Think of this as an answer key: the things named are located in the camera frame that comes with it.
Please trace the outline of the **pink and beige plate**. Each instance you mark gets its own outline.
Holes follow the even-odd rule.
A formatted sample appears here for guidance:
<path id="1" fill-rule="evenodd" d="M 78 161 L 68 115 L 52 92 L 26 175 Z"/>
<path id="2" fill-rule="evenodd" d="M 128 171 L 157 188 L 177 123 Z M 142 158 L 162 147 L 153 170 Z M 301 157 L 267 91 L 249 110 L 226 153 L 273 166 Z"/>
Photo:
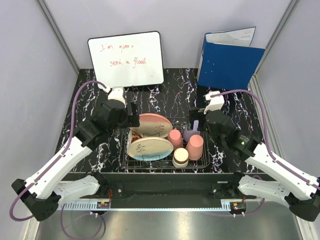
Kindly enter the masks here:
<path id="1" fill-rule="evenodd" d="M 164 116 L 156 113 L 143 113 L 139 115 L 139 127 L 130 130 L 139 133 L 142 137 L 166 138 L 171 130 L 172 123 Z"/>

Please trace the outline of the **lilac cup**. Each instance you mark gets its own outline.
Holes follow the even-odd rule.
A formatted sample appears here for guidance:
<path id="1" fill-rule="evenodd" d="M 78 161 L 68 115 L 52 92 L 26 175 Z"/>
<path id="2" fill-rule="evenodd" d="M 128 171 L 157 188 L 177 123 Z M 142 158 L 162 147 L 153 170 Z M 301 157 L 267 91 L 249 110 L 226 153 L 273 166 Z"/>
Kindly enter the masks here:
<path id="1" fill-rule="evenodd" d="M 193 122 L 193 125 L 191 125 L 190 122 L 186 123 L 186 126 L 185 126 L 185 128 L 183 130 L 183 135 L 182 135 L 183 141 L 185 143 L 188 143 L 192 136 L 200 135 L 200 131 L 198 130 L 198 126 L 199 126 L 199 121 L 198 120 L 195 120 Z"/>

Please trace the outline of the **pink cup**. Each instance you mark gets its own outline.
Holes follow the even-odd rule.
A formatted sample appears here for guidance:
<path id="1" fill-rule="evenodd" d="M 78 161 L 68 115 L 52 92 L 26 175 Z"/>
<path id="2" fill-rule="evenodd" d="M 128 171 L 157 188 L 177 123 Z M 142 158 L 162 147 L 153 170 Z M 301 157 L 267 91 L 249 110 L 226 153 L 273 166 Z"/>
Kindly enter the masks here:
<path id="1" fill-rule="evenodd" d="M 191 161 L 199 160 L 203 155 L 204 139 L 200 135 L 192 135 L 186 145 L 188 158 Z"/>
<path id="2" fill-rule="evenodd" d="M 183 146 L 182 144 L 182 134 L 179 130 L 173 129 L 167 136 L 167 140 L 173 145 L 173 149 L 176 150 Z"/>

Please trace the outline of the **blue and beige plate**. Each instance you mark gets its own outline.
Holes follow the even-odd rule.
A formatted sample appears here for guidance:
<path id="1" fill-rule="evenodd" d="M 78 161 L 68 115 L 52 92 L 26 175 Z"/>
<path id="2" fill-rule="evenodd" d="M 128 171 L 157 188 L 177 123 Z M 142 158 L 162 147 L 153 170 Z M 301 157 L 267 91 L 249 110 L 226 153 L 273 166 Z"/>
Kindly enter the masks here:
<path id="1" fill-rule="evenodd" d="M 138 161 L 158 161 L 169 156 L 174 150 L 170 141 L 161 137 L 143 137 L 127 147 L 127 154 Z"/>

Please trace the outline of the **grey wire dish rack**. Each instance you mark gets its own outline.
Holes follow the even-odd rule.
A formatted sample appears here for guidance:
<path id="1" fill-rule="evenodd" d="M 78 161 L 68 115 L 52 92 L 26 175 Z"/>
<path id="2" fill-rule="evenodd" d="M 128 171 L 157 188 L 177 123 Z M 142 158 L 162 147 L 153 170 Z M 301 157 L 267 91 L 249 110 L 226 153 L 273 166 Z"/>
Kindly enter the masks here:
<path id="1" fill-rule="evenodd" d="M 128 137 L 130 129 L 121 130 L 121 168 L 125 170 L 133 170 L 133 171 L 155 171 L 155 170 L 165 170 L 171 171 L 175 169 L 175 166 L 172 163 L 173 152 L 166 156 L 163 159 L 155 160 L 155 161 L 141 161 L 136 160 L 130 157 L 127 154 L 127 147 L 128 147 Z M 200 132 L 200 136 L 203 138 L 203 148 L 202 148 L 202 156 L 198 160 L 189 160 L 186 167 L 182 169 L 203 169 L 206 168 L 210 164 L 210 156 L 208 150 L 208 137 L 205 131 Z"/>

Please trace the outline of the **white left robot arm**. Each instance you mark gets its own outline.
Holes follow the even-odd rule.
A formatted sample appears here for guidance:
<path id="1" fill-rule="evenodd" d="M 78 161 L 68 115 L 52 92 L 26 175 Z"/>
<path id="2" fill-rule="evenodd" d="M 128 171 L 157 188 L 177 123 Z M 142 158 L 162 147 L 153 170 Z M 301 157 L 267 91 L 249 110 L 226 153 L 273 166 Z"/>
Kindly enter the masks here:
<path id="1" fill-rule="evenodd" d="M 31 216 L 41 222 L 63 204 L 85 196 L 103 198 L 109 182 L 99 173 L 69 183 L 61 180 L 99 145 L 108 142 L 115 131 L 139 125 L 135 102 L 130 106 L 115 99 L 102 103 L 94 115 L 70 131 L 65 145 L 40 170 L 26 180 L 18 178 L 12 183 L 17 193 L 14 203 L 22 201 Z"/>

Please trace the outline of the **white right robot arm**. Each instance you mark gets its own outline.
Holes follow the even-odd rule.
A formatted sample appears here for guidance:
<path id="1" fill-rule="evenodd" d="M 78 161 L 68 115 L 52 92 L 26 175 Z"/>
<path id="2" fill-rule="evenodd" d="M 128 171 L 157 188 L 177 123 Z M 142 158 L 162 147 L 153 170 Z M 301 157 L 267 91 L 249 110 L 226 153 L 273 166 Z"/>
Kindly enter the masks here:
<path id="1" fill-rule="evenodd" d="M 287 207 L 297 217 L 314 222 L 320 214 L 320 179 L 296 168 L 273 153 L 266 141 L 235 127 L 221 110 L 189 110 L 189 123 L 233 158 L 257 167 L 272 181 L 255 179 L 236 172 L 225 191 L 232 198 L 241 195 L 261 197 Z"/>

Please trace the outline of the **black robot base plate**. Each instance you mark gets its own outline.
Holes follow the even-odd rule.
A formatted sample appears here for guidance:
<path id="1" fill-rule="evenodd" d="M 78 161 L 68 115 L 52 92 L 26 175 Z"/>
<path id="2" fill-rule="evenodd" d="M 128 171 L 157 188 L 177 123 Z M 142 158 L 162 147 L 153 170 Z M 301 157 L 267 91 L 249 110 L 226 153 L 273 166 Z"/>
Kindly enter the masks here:
<path id="1" fill-rule="evenodd" d="M 113 210 L 226 211 L 242 199 L 232 184 L 243 173 L 101 173 Z"/>

